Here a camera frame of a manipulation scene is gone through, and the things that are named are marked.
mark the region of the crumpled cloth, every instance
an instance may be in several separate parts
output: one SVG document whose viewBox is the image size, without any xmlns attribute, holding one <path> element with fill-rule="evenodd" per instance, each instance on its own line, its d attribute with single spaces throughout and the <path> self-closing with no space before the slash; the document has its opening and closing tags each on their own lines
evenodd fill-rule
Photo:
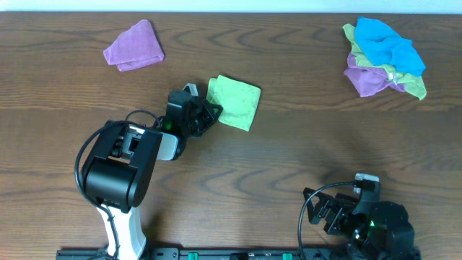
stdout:
<svg viewBox="0 0 462 260">
<path fill-rule="evenodd" d="M 425 64 L 412 47 L 412 40 L 402 38 L 377 19 L 359 17 L 354 39 L 374 66 L 390 64 L 398 72 L 421 76 Z"/>
<path fill-rule="evenodd" d="M 369 97 L 384 90 L 386 87 L 392 87 L 399 92 L 406 91 L 404 84 L 388 81 L 388 73 L 385 69 L 373 67 L 361 67 L 356 65 L 356 57 L 353 54 L 348 55 L 348 69 L 344 74 L 352 81 L 360 97 Z"/>
<path fill-rule="evenodd" d="M 425 84 L 422 77 L 416 77 L 410 73 L 397 72 L 395 67 L 389 64 L 383 64 L 380 66 L 372 65 L 372 63 L 370 63 L 369 59 L 362 52 L 361 48 L 357 45 L 356 40 L 354 39 L 354 26 L 351 24 L 346 24 L 343 26 L 343 29 L 346 38 L 352 44 L 352 54 L 356 56 L 356 65 L 361 67 L 385 69 L 389 75 L 389 78 L 396 79 L 396 82 L 399 84 L 404 84 L 407 93 L 419 98 L 420 100 L 425 98 L 427 95 L 427 90 L 425 89 Z"/>
<path fill-rule="evenodd" d="M 223 112 L 218 121 L 249 131 L 257 111 L 261 90 L 250 84 L 228 79 L 224 76 L 211 78 L 207 101 L 221 105 Z"/>
<path fill-rule="evenodd" d="M 151 23 L 145 19 L 122 32 L 103 55 L 108 64 L 116 65 L 120 72 L 161 62 L 165 57 Z"/>
</svg>

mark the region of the table surface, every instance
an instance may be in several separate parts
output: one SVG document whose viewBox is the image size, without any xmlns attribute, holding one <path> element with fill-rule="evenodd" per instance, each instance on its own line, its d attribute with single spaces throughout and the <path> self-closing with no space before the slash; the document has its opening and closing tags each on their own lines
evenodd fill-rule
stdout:
<svg viewBox="0 0 462 260">
<path fill-rule="evenodd" d="M 368 15 L 414 41 L 427 65 L 423 101 L 390 89 L 358 96 L 343 75 L 341 28 L 357 17 L 1 13 L 0 259 L 104 246 L 103 222 L 74 182 L 84 140 L 132 110 L 162 115 L 170 91 L 218 75 L 261 88 L 252 128 L 217 123 L 178 161 L 156 163 L 141 205 L 148 239 L 295 248 L 303 188 L 361 172 L 406 206 L 425 259 L 459 259 L 462 17 Z M 120 73 L 102 52 L 141 19 L 154 23 L 165 60 Z M 338 243 L 322 228 L 306 221 L 304 242 Z"/>
</svg>

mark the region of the white wall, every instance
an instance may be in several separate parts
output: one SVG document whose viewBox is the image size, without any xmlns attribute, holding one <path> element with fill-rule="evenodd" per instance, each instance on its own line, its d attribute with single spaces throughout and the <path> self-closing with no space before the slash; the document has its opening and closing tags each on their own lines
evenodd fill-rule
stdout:
<svg viewBox="0 0 462 260">
<path fill-rule="evenodd" d="M 462 0 L 0 0 L 0 11 L 462 14 Z"/>
</svg>

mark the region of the green cloth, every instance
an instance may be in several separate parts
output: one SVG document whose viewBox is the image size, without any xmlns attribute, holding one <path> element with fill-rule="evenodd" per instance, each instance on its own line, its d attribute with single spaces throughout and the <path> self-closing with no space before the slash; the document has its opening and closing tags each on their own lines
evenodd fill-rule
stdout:
<svg viewBox="0 0 462 260">
<path fill-rule="evenodd" d="M 382 64 L 380 66 L 374 66 L 367 59 L 366 55 L 361 51 L 361 48 L 356 44 L 354 40 L 354 26 L 351 24 L 346 24 L 343 26 L 345 36 L 352 44 L 352 54 L 356 56 L 356 65 L 364 67 L 374 67 L 382 68 L 388 73 L 388 77 L 393 79 L 395 78 L 399 84 L 404 84 L 406 92 L 418 97 L 419 100 L 422 100 L 427 95 L 427 90 L 425 89 L 424 80 L 422 77 L 416 77 L 410 73 L 401 73 L 396 71 L 394 66 L 388 64 Z"/>
<path fill-rule="evenodd" d="M 249 131 L 260 100 L 261 90 L 252 85 L 223 76 L 211 78 L 207 100 L 221 105 L 223 112 L 218 121 Z"/>
</svg>

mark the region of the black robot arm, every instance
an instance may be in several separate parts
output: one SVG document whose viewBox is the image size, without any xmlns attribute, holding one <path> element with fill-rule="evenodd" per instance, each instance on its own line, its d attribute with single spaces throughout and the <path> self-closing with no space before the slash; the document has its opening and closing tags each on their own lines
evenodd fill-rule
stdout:
<svg viewBox="0 0 462 260">
<path fill-rule="evenodd" d="M 358 173 L 354 184 L 359 198 L 318 193 L 316 205 L 308 202 L 308 220 L 317 225 L 326 220 L 324 231 L 350 239 L 349 255 L 373 260 L 421 259 L 414 247 L 414 229 L 403 205 L 380 200 L 380 182 L 371 175 Z M 305 199 L 314 192 L 305 188 Z"/>
<path fill-rule="evenodd" d="M 137 207 L 146 195 L 156 160 L 178 159 L 187 138 L 201 136 L 221 112 L 220 105 L 201 99 L 196 86 L 187 84 L 169 94 L 166 115 L 162 121 L 153 115 L 153 127 L 108 121 L 84 143 L 76 159 L 76 181 L 105 221 L 109 246 L 104 257 L 139 259 L 146 251 Z M 96 136 L 79 171 L 83 150 Z"/>
</svg>

